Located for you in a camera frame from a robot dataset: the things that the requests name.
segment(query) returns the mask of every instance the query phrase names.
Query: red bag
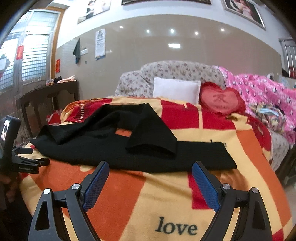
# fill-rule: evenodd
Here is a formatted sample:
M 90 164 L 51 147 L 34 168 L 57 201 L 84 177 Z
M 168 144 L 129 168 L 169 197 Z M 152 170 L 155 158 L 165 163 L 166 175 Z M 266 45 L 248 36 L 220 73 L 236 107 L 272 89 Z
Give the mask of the red bag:
M 57 126 L 61 124 L 61 113 L 62 109 L 54 111 L 51 115 L 46 117 L 47 124 L 51 126 Z

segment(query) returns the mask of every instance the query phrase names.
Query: white pillow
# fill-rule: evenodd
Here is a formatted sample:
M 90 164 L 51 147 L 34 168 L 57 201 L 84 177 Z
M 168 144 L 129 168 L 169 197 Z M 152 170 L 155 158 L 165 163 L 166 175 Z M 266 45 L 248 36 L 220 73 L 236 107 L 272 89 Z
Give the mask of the white pillow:
M 154 78 L 153 97 L 165 97 L 198 104 L 200 81 Z

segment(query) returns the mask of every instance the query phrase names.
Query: wooden table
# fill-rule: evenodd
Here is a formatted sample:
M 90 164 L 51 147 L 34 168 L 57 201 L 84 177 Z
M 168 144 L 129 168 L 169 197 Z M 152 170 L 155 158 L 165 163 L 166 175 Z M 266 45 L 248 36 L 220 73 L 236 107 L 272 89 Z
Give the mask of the wooden table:
M 69 81 L 60 84 L 53 84 L 44 86 L 35 90 L 32 90 L 24 94 L 20 99 L 20 106 L 22 109 L 22 114 L 24 116 L 25 124 L 29 130 L 30 137 L 33 137 L 31 127 L 29 124 L 26 107 L 31 103 L 34 108 L 35 115 L 37 117 L 38 126 L 41 129 L 41 119 L 39 115 L 38 105 L 43 103 L 47 98 L 52 98 L 54 110 L 58 110 L 59 105 L 57 101 L 57 96 L 61 90 L 66 90 L 70 94 L 74 95 L 74 101 L 78 100 L 78 82 Z

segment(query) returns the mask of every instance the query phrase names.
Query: ceiling light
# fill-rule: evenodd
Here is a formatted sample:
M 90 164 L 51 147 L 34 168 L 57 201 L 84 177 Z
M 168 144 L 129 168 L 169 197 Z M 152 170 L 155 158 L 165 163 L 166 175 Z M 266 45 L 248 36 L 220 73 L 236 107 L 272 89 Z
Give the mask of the ceiling light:
M 168 44 L 169 48 L 175 48 L 175 49 L 179 49 L 181 48 L 180 44 Z

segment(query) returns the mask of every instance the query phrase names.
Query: orange blanket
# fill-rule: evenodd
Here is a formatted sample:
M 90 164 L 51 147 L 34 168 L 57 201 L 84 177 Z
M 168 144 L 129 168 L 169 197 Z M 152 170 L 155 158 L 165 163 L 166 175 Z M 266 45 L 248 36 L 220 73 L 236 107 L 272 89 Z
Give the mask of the orange blanket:
M 247 117 L 234 114 L 232 121 L 219 120 L 202 111 L 200 106 L 184 102 L 116 97 L 73 102 L 62 112 L 62 124 L 83 121 L 91 114 L 89 107 L 106 103 L 149 103 L 164 122 L 171 115 L 175 117 L 175 122 L 168 126 L 178 140 L 223 142 L 237 169 L 212 173 L 234 189 L 248 191 L 257 187 L 267 209 L 273 240 L 283 241 L 288 236 L 292 218 L 285 193 L 266 160 L 269 153 L 262 152 L 262 145 L 251 125 L 247 124 Z M 125 130 L 117 133 L 130 134 Z M 37 158 L 42 155 L 34 150 L 33 154 L 24 156 Z M 51 160 L 49 166 L 40 168 L 39 174 L 23 175 L 20 189 L 29 211 L 34 213 L 45 188 L 50 187 L 53 191 L 68 189 L 73 183 L 80 183 L 93 169 Z M 67 210 L 63 212 L 70 237 L 77 240 Z M 236 208 L 224 240 L 230 240 L 238 213 L 239 208 Z M 207 207 L 191 173 L 111 170 L 95 207 L 87 214 L 104 241 L 182 241 L 200 240 L 215 213 Z

